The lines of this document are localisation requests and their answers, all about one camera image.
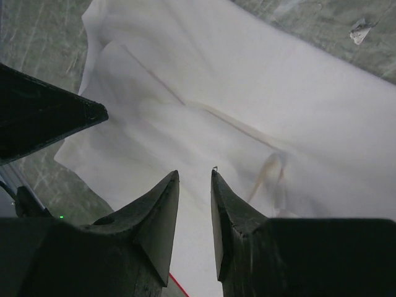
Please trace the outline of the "white t-shirt with red print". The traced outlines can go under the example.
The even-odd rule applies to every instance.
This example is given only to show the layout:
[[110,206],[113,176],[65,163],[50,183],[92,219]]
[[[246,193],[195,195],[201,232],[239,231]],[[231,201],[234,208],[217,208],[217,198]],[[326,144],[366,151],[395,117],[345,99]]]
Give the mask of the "white t-shirt with red print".
[[230,1],[93,1],[79,93],[107,121],[55,160],[118,210],[180,176],[171,274],[221,296],[213,168],[270,217],[395,218],[395,87]]

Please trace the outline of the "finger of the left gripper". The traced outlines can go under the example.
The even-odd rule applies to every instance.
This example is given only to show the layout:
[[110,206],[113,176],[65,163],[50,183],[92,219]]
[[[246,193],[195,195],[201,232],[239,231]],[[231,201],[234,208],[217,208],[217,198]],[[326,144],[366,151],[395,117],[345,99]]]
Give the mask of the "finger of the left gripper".
[[102,104],[1,65],[1,162],[26,157],[106,120]]

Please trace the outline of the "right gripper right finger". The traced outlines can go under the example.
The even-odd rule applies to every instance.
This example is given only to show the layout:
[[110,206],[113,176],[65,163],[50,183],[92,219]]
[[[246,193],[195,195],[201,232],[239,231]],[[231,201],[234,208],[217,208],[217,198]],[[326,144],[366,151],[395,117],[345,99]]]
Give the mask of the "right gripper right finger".
[[211,174],[224,296],[394,296],[395,222],[267,218]]

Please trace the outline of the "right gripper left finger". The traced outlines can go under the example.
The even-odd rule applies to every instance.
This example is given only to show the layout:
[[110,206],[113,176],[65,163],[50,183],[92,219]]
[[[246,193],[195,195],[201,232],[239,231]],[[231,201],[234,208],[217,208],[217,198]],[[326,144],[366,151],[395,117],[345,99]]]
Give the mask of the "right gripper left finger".
[[160,296],[168,285],[179,201],[172,171],[90,225],[1,218],[2,296]]

